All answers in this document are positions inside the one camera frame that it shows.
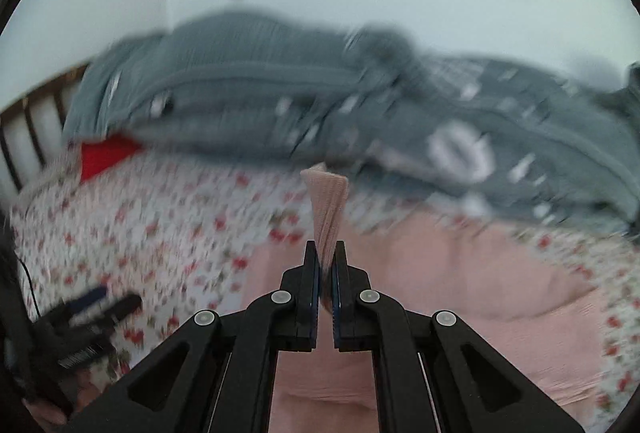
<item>pink cloth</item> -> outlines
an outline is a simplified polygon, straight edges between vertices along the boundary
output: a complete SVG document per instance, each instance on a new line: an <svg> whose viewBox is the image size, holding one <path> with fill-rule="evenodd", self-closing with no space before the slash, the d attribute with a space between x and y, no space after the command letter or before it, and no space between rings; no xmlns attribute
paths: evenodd
<svg viewBox="0 0 640 433"><path fill-rule="evenodd" d="M342 223L342 212L347 203L349 183L347 178L326 171L318 164L300 173L309 188L314 211L314 241L322 268L321 298L324 307L331 311L331 263L335 242Z"/></svg>
<svg viewBox="0 0 640 433"><path fill-rule="evenodd" d="M343 223L338 239L373 288L408 310L459 314L575 418L588 421L600 379L603 319L600 292L586 281L532 258L499 224L446 227L422 212L386 235L359 235ZM282 272L300 264L303 248L259 247L244 303L276 289ZM270 432L377 431L370 354L334 350L324 309L318 326L316 350L278 358Z"/></svg>

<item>floral bedsheet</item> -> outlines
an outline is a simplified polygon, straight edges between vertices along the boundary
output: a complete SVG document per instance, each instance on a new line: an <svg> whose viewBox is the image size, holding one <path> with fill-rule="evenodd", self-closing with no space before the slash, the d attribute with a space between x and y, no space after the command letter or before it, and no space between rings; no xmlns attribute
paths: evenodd
<svg viewBox="0 0 640 433"><path fill-rule="evenodd" d="M306 188L286 166L230 166L148 151L82 185L78 179L71 152L21 195L12 224L41 309L100 284L111 300L141 293L142 310L113 337L116 355L93 370L99 386L127 373L195 311L238 310L254 246L312 236ZM346 217L363 231L380 230L418 206L352 188ZM640 381L640 251L619 237L516 224L512 233L542 261L606 292L605 373L589 428L603 432ZM23 292L33 316L26 283Z"/></svg>

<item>pillow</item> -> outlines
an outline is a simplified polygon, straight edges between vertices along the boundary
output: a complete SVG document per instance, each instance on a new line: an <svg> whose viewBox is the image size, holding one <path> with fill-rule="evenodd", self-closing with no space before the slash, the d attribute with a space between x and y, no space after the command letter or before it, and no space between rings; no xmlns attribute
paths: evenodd
<svg viewBox="0 0 640 433"><path fill-rule="evenodd" d="M80 183L99 175L141 149L140 144L122 135L114 135L97 143L82 142Z"/></svg>

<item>cable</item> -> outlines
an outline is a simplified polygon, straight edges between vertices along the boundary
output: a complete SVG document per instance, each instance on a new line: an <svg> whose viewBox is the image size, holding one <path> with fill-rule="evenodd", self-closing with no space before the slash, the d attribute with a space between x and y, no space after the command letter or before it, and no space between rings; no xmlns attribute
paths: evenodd
<svg viewBox="0 0 640 433"><path fill-rule="evenodd" d="M33 290L33 282L31 281L31 275L29 274L29 269L27 269L27 266L17 255L16 257L18 258L20 265L22 265L22 268L24 269L24 273L27 275L27 279L29 281L29 290L31 291L31 299L33 299L33 306L36 309L36 314L38 315L39 318L41 318L42 316L40 315L40 309L38 308L38 303L36 302L36 292Z"/></svg>

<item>gray blanket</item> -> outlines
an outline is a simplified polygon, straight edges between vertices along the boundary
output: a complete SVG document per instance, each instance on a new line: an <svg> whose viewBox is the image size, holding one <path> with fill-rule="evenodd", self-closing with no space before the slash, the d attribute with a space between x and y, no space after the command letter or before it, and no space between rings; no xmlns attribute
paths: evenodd
<svg viewBox="0 0 640 433"><path fill-rule="evenodd" d="M596 95L522 64L420 55L385 29L225 12L98 56L64 135L325 161L414 198L617 232L640 203L633 92Z"/></svg>

